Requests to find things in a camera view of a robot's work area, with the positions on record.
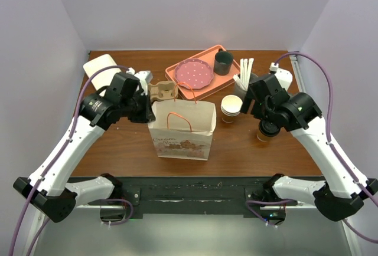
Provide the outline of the black coffee cup lid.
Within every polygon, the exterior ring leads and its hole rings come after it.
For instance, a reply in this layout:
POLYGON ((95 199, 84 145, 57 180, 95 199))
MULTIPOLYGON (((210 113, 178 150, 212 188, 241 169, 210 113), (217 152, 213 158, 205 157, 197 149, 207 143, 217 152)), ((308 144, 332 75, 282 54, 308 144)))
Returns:
POLYGON ((277 136, 280 132, 280 128, 267 120, 261 120, 259 122, 259 131, 267 137, 277 136))

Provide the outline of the paper bag with orange handles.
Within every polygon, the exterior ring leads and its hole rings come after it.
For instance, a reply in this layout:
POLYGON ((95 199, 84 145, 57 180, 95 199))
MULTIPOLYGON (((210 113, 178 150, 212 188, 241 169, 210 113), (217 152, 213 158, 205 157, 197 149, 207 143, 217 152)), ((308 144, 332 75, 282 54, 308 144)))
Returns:
POLYGON ((216 128, 216 105, 171 99, 152 104, 148 130, 158 157, 208 160, 216 128))

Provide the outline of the single brown paper cup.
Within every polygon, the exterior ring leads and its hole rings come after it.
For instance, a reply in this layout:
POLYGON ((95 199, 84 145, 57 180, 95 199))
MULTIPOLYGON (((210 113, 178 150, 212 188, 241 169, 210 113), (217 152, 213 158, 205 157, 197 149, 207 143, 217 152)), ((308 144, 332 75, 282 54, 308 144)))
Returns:
POLYGON ((264 133, 260 132, 260 131, 257 131, 256 132, 256 137, 258 140, 260 140, 261 142, 269 142, 272 140, 272 136, 267 136, 265 135, 264 133))

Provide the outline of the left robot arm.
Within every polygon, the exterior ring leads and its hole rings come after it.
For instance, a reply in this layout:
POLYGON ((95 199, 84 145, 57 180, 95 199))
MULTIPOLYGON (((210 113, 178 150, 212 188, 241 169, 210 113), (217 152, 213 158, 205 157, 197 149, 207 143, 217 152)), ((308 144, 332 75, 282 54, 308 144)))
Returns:
POLYGON ((94 201, 116 204, 123 196, 122 182, 104 173, 84 182, 69 178, 83 156, 105 131, 126 117, 132 123, 155 119, 148 94, 150 71, 116 73, 110 84, 79 97, 79 106, 67 132, 44 163, 29 177, 13 184, 22 196, 53 222, 67 218, 74 208, 94 201))

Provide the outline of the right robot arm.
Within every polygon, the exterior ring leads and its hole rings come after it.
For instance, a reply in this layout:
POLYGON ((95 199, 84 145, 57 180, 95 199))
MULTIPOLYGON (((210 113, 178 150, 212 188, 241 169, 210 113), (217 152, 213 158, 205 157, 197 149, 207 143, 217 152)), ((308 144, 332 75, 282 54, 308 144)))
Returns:
POLYGON ((337 222, 356 214, 364 200, 377 193, 377 179, 362 174, 327 133, 325 118, 310 95, 290 95, 275 74, 266 74, 249 84, 241 111, 250 111, 260 121, 263 137, 275 137, 281 129, 293 135, 324 177, 314 182, 275 174, 263 184, 256 204, 304 202, 337 222))

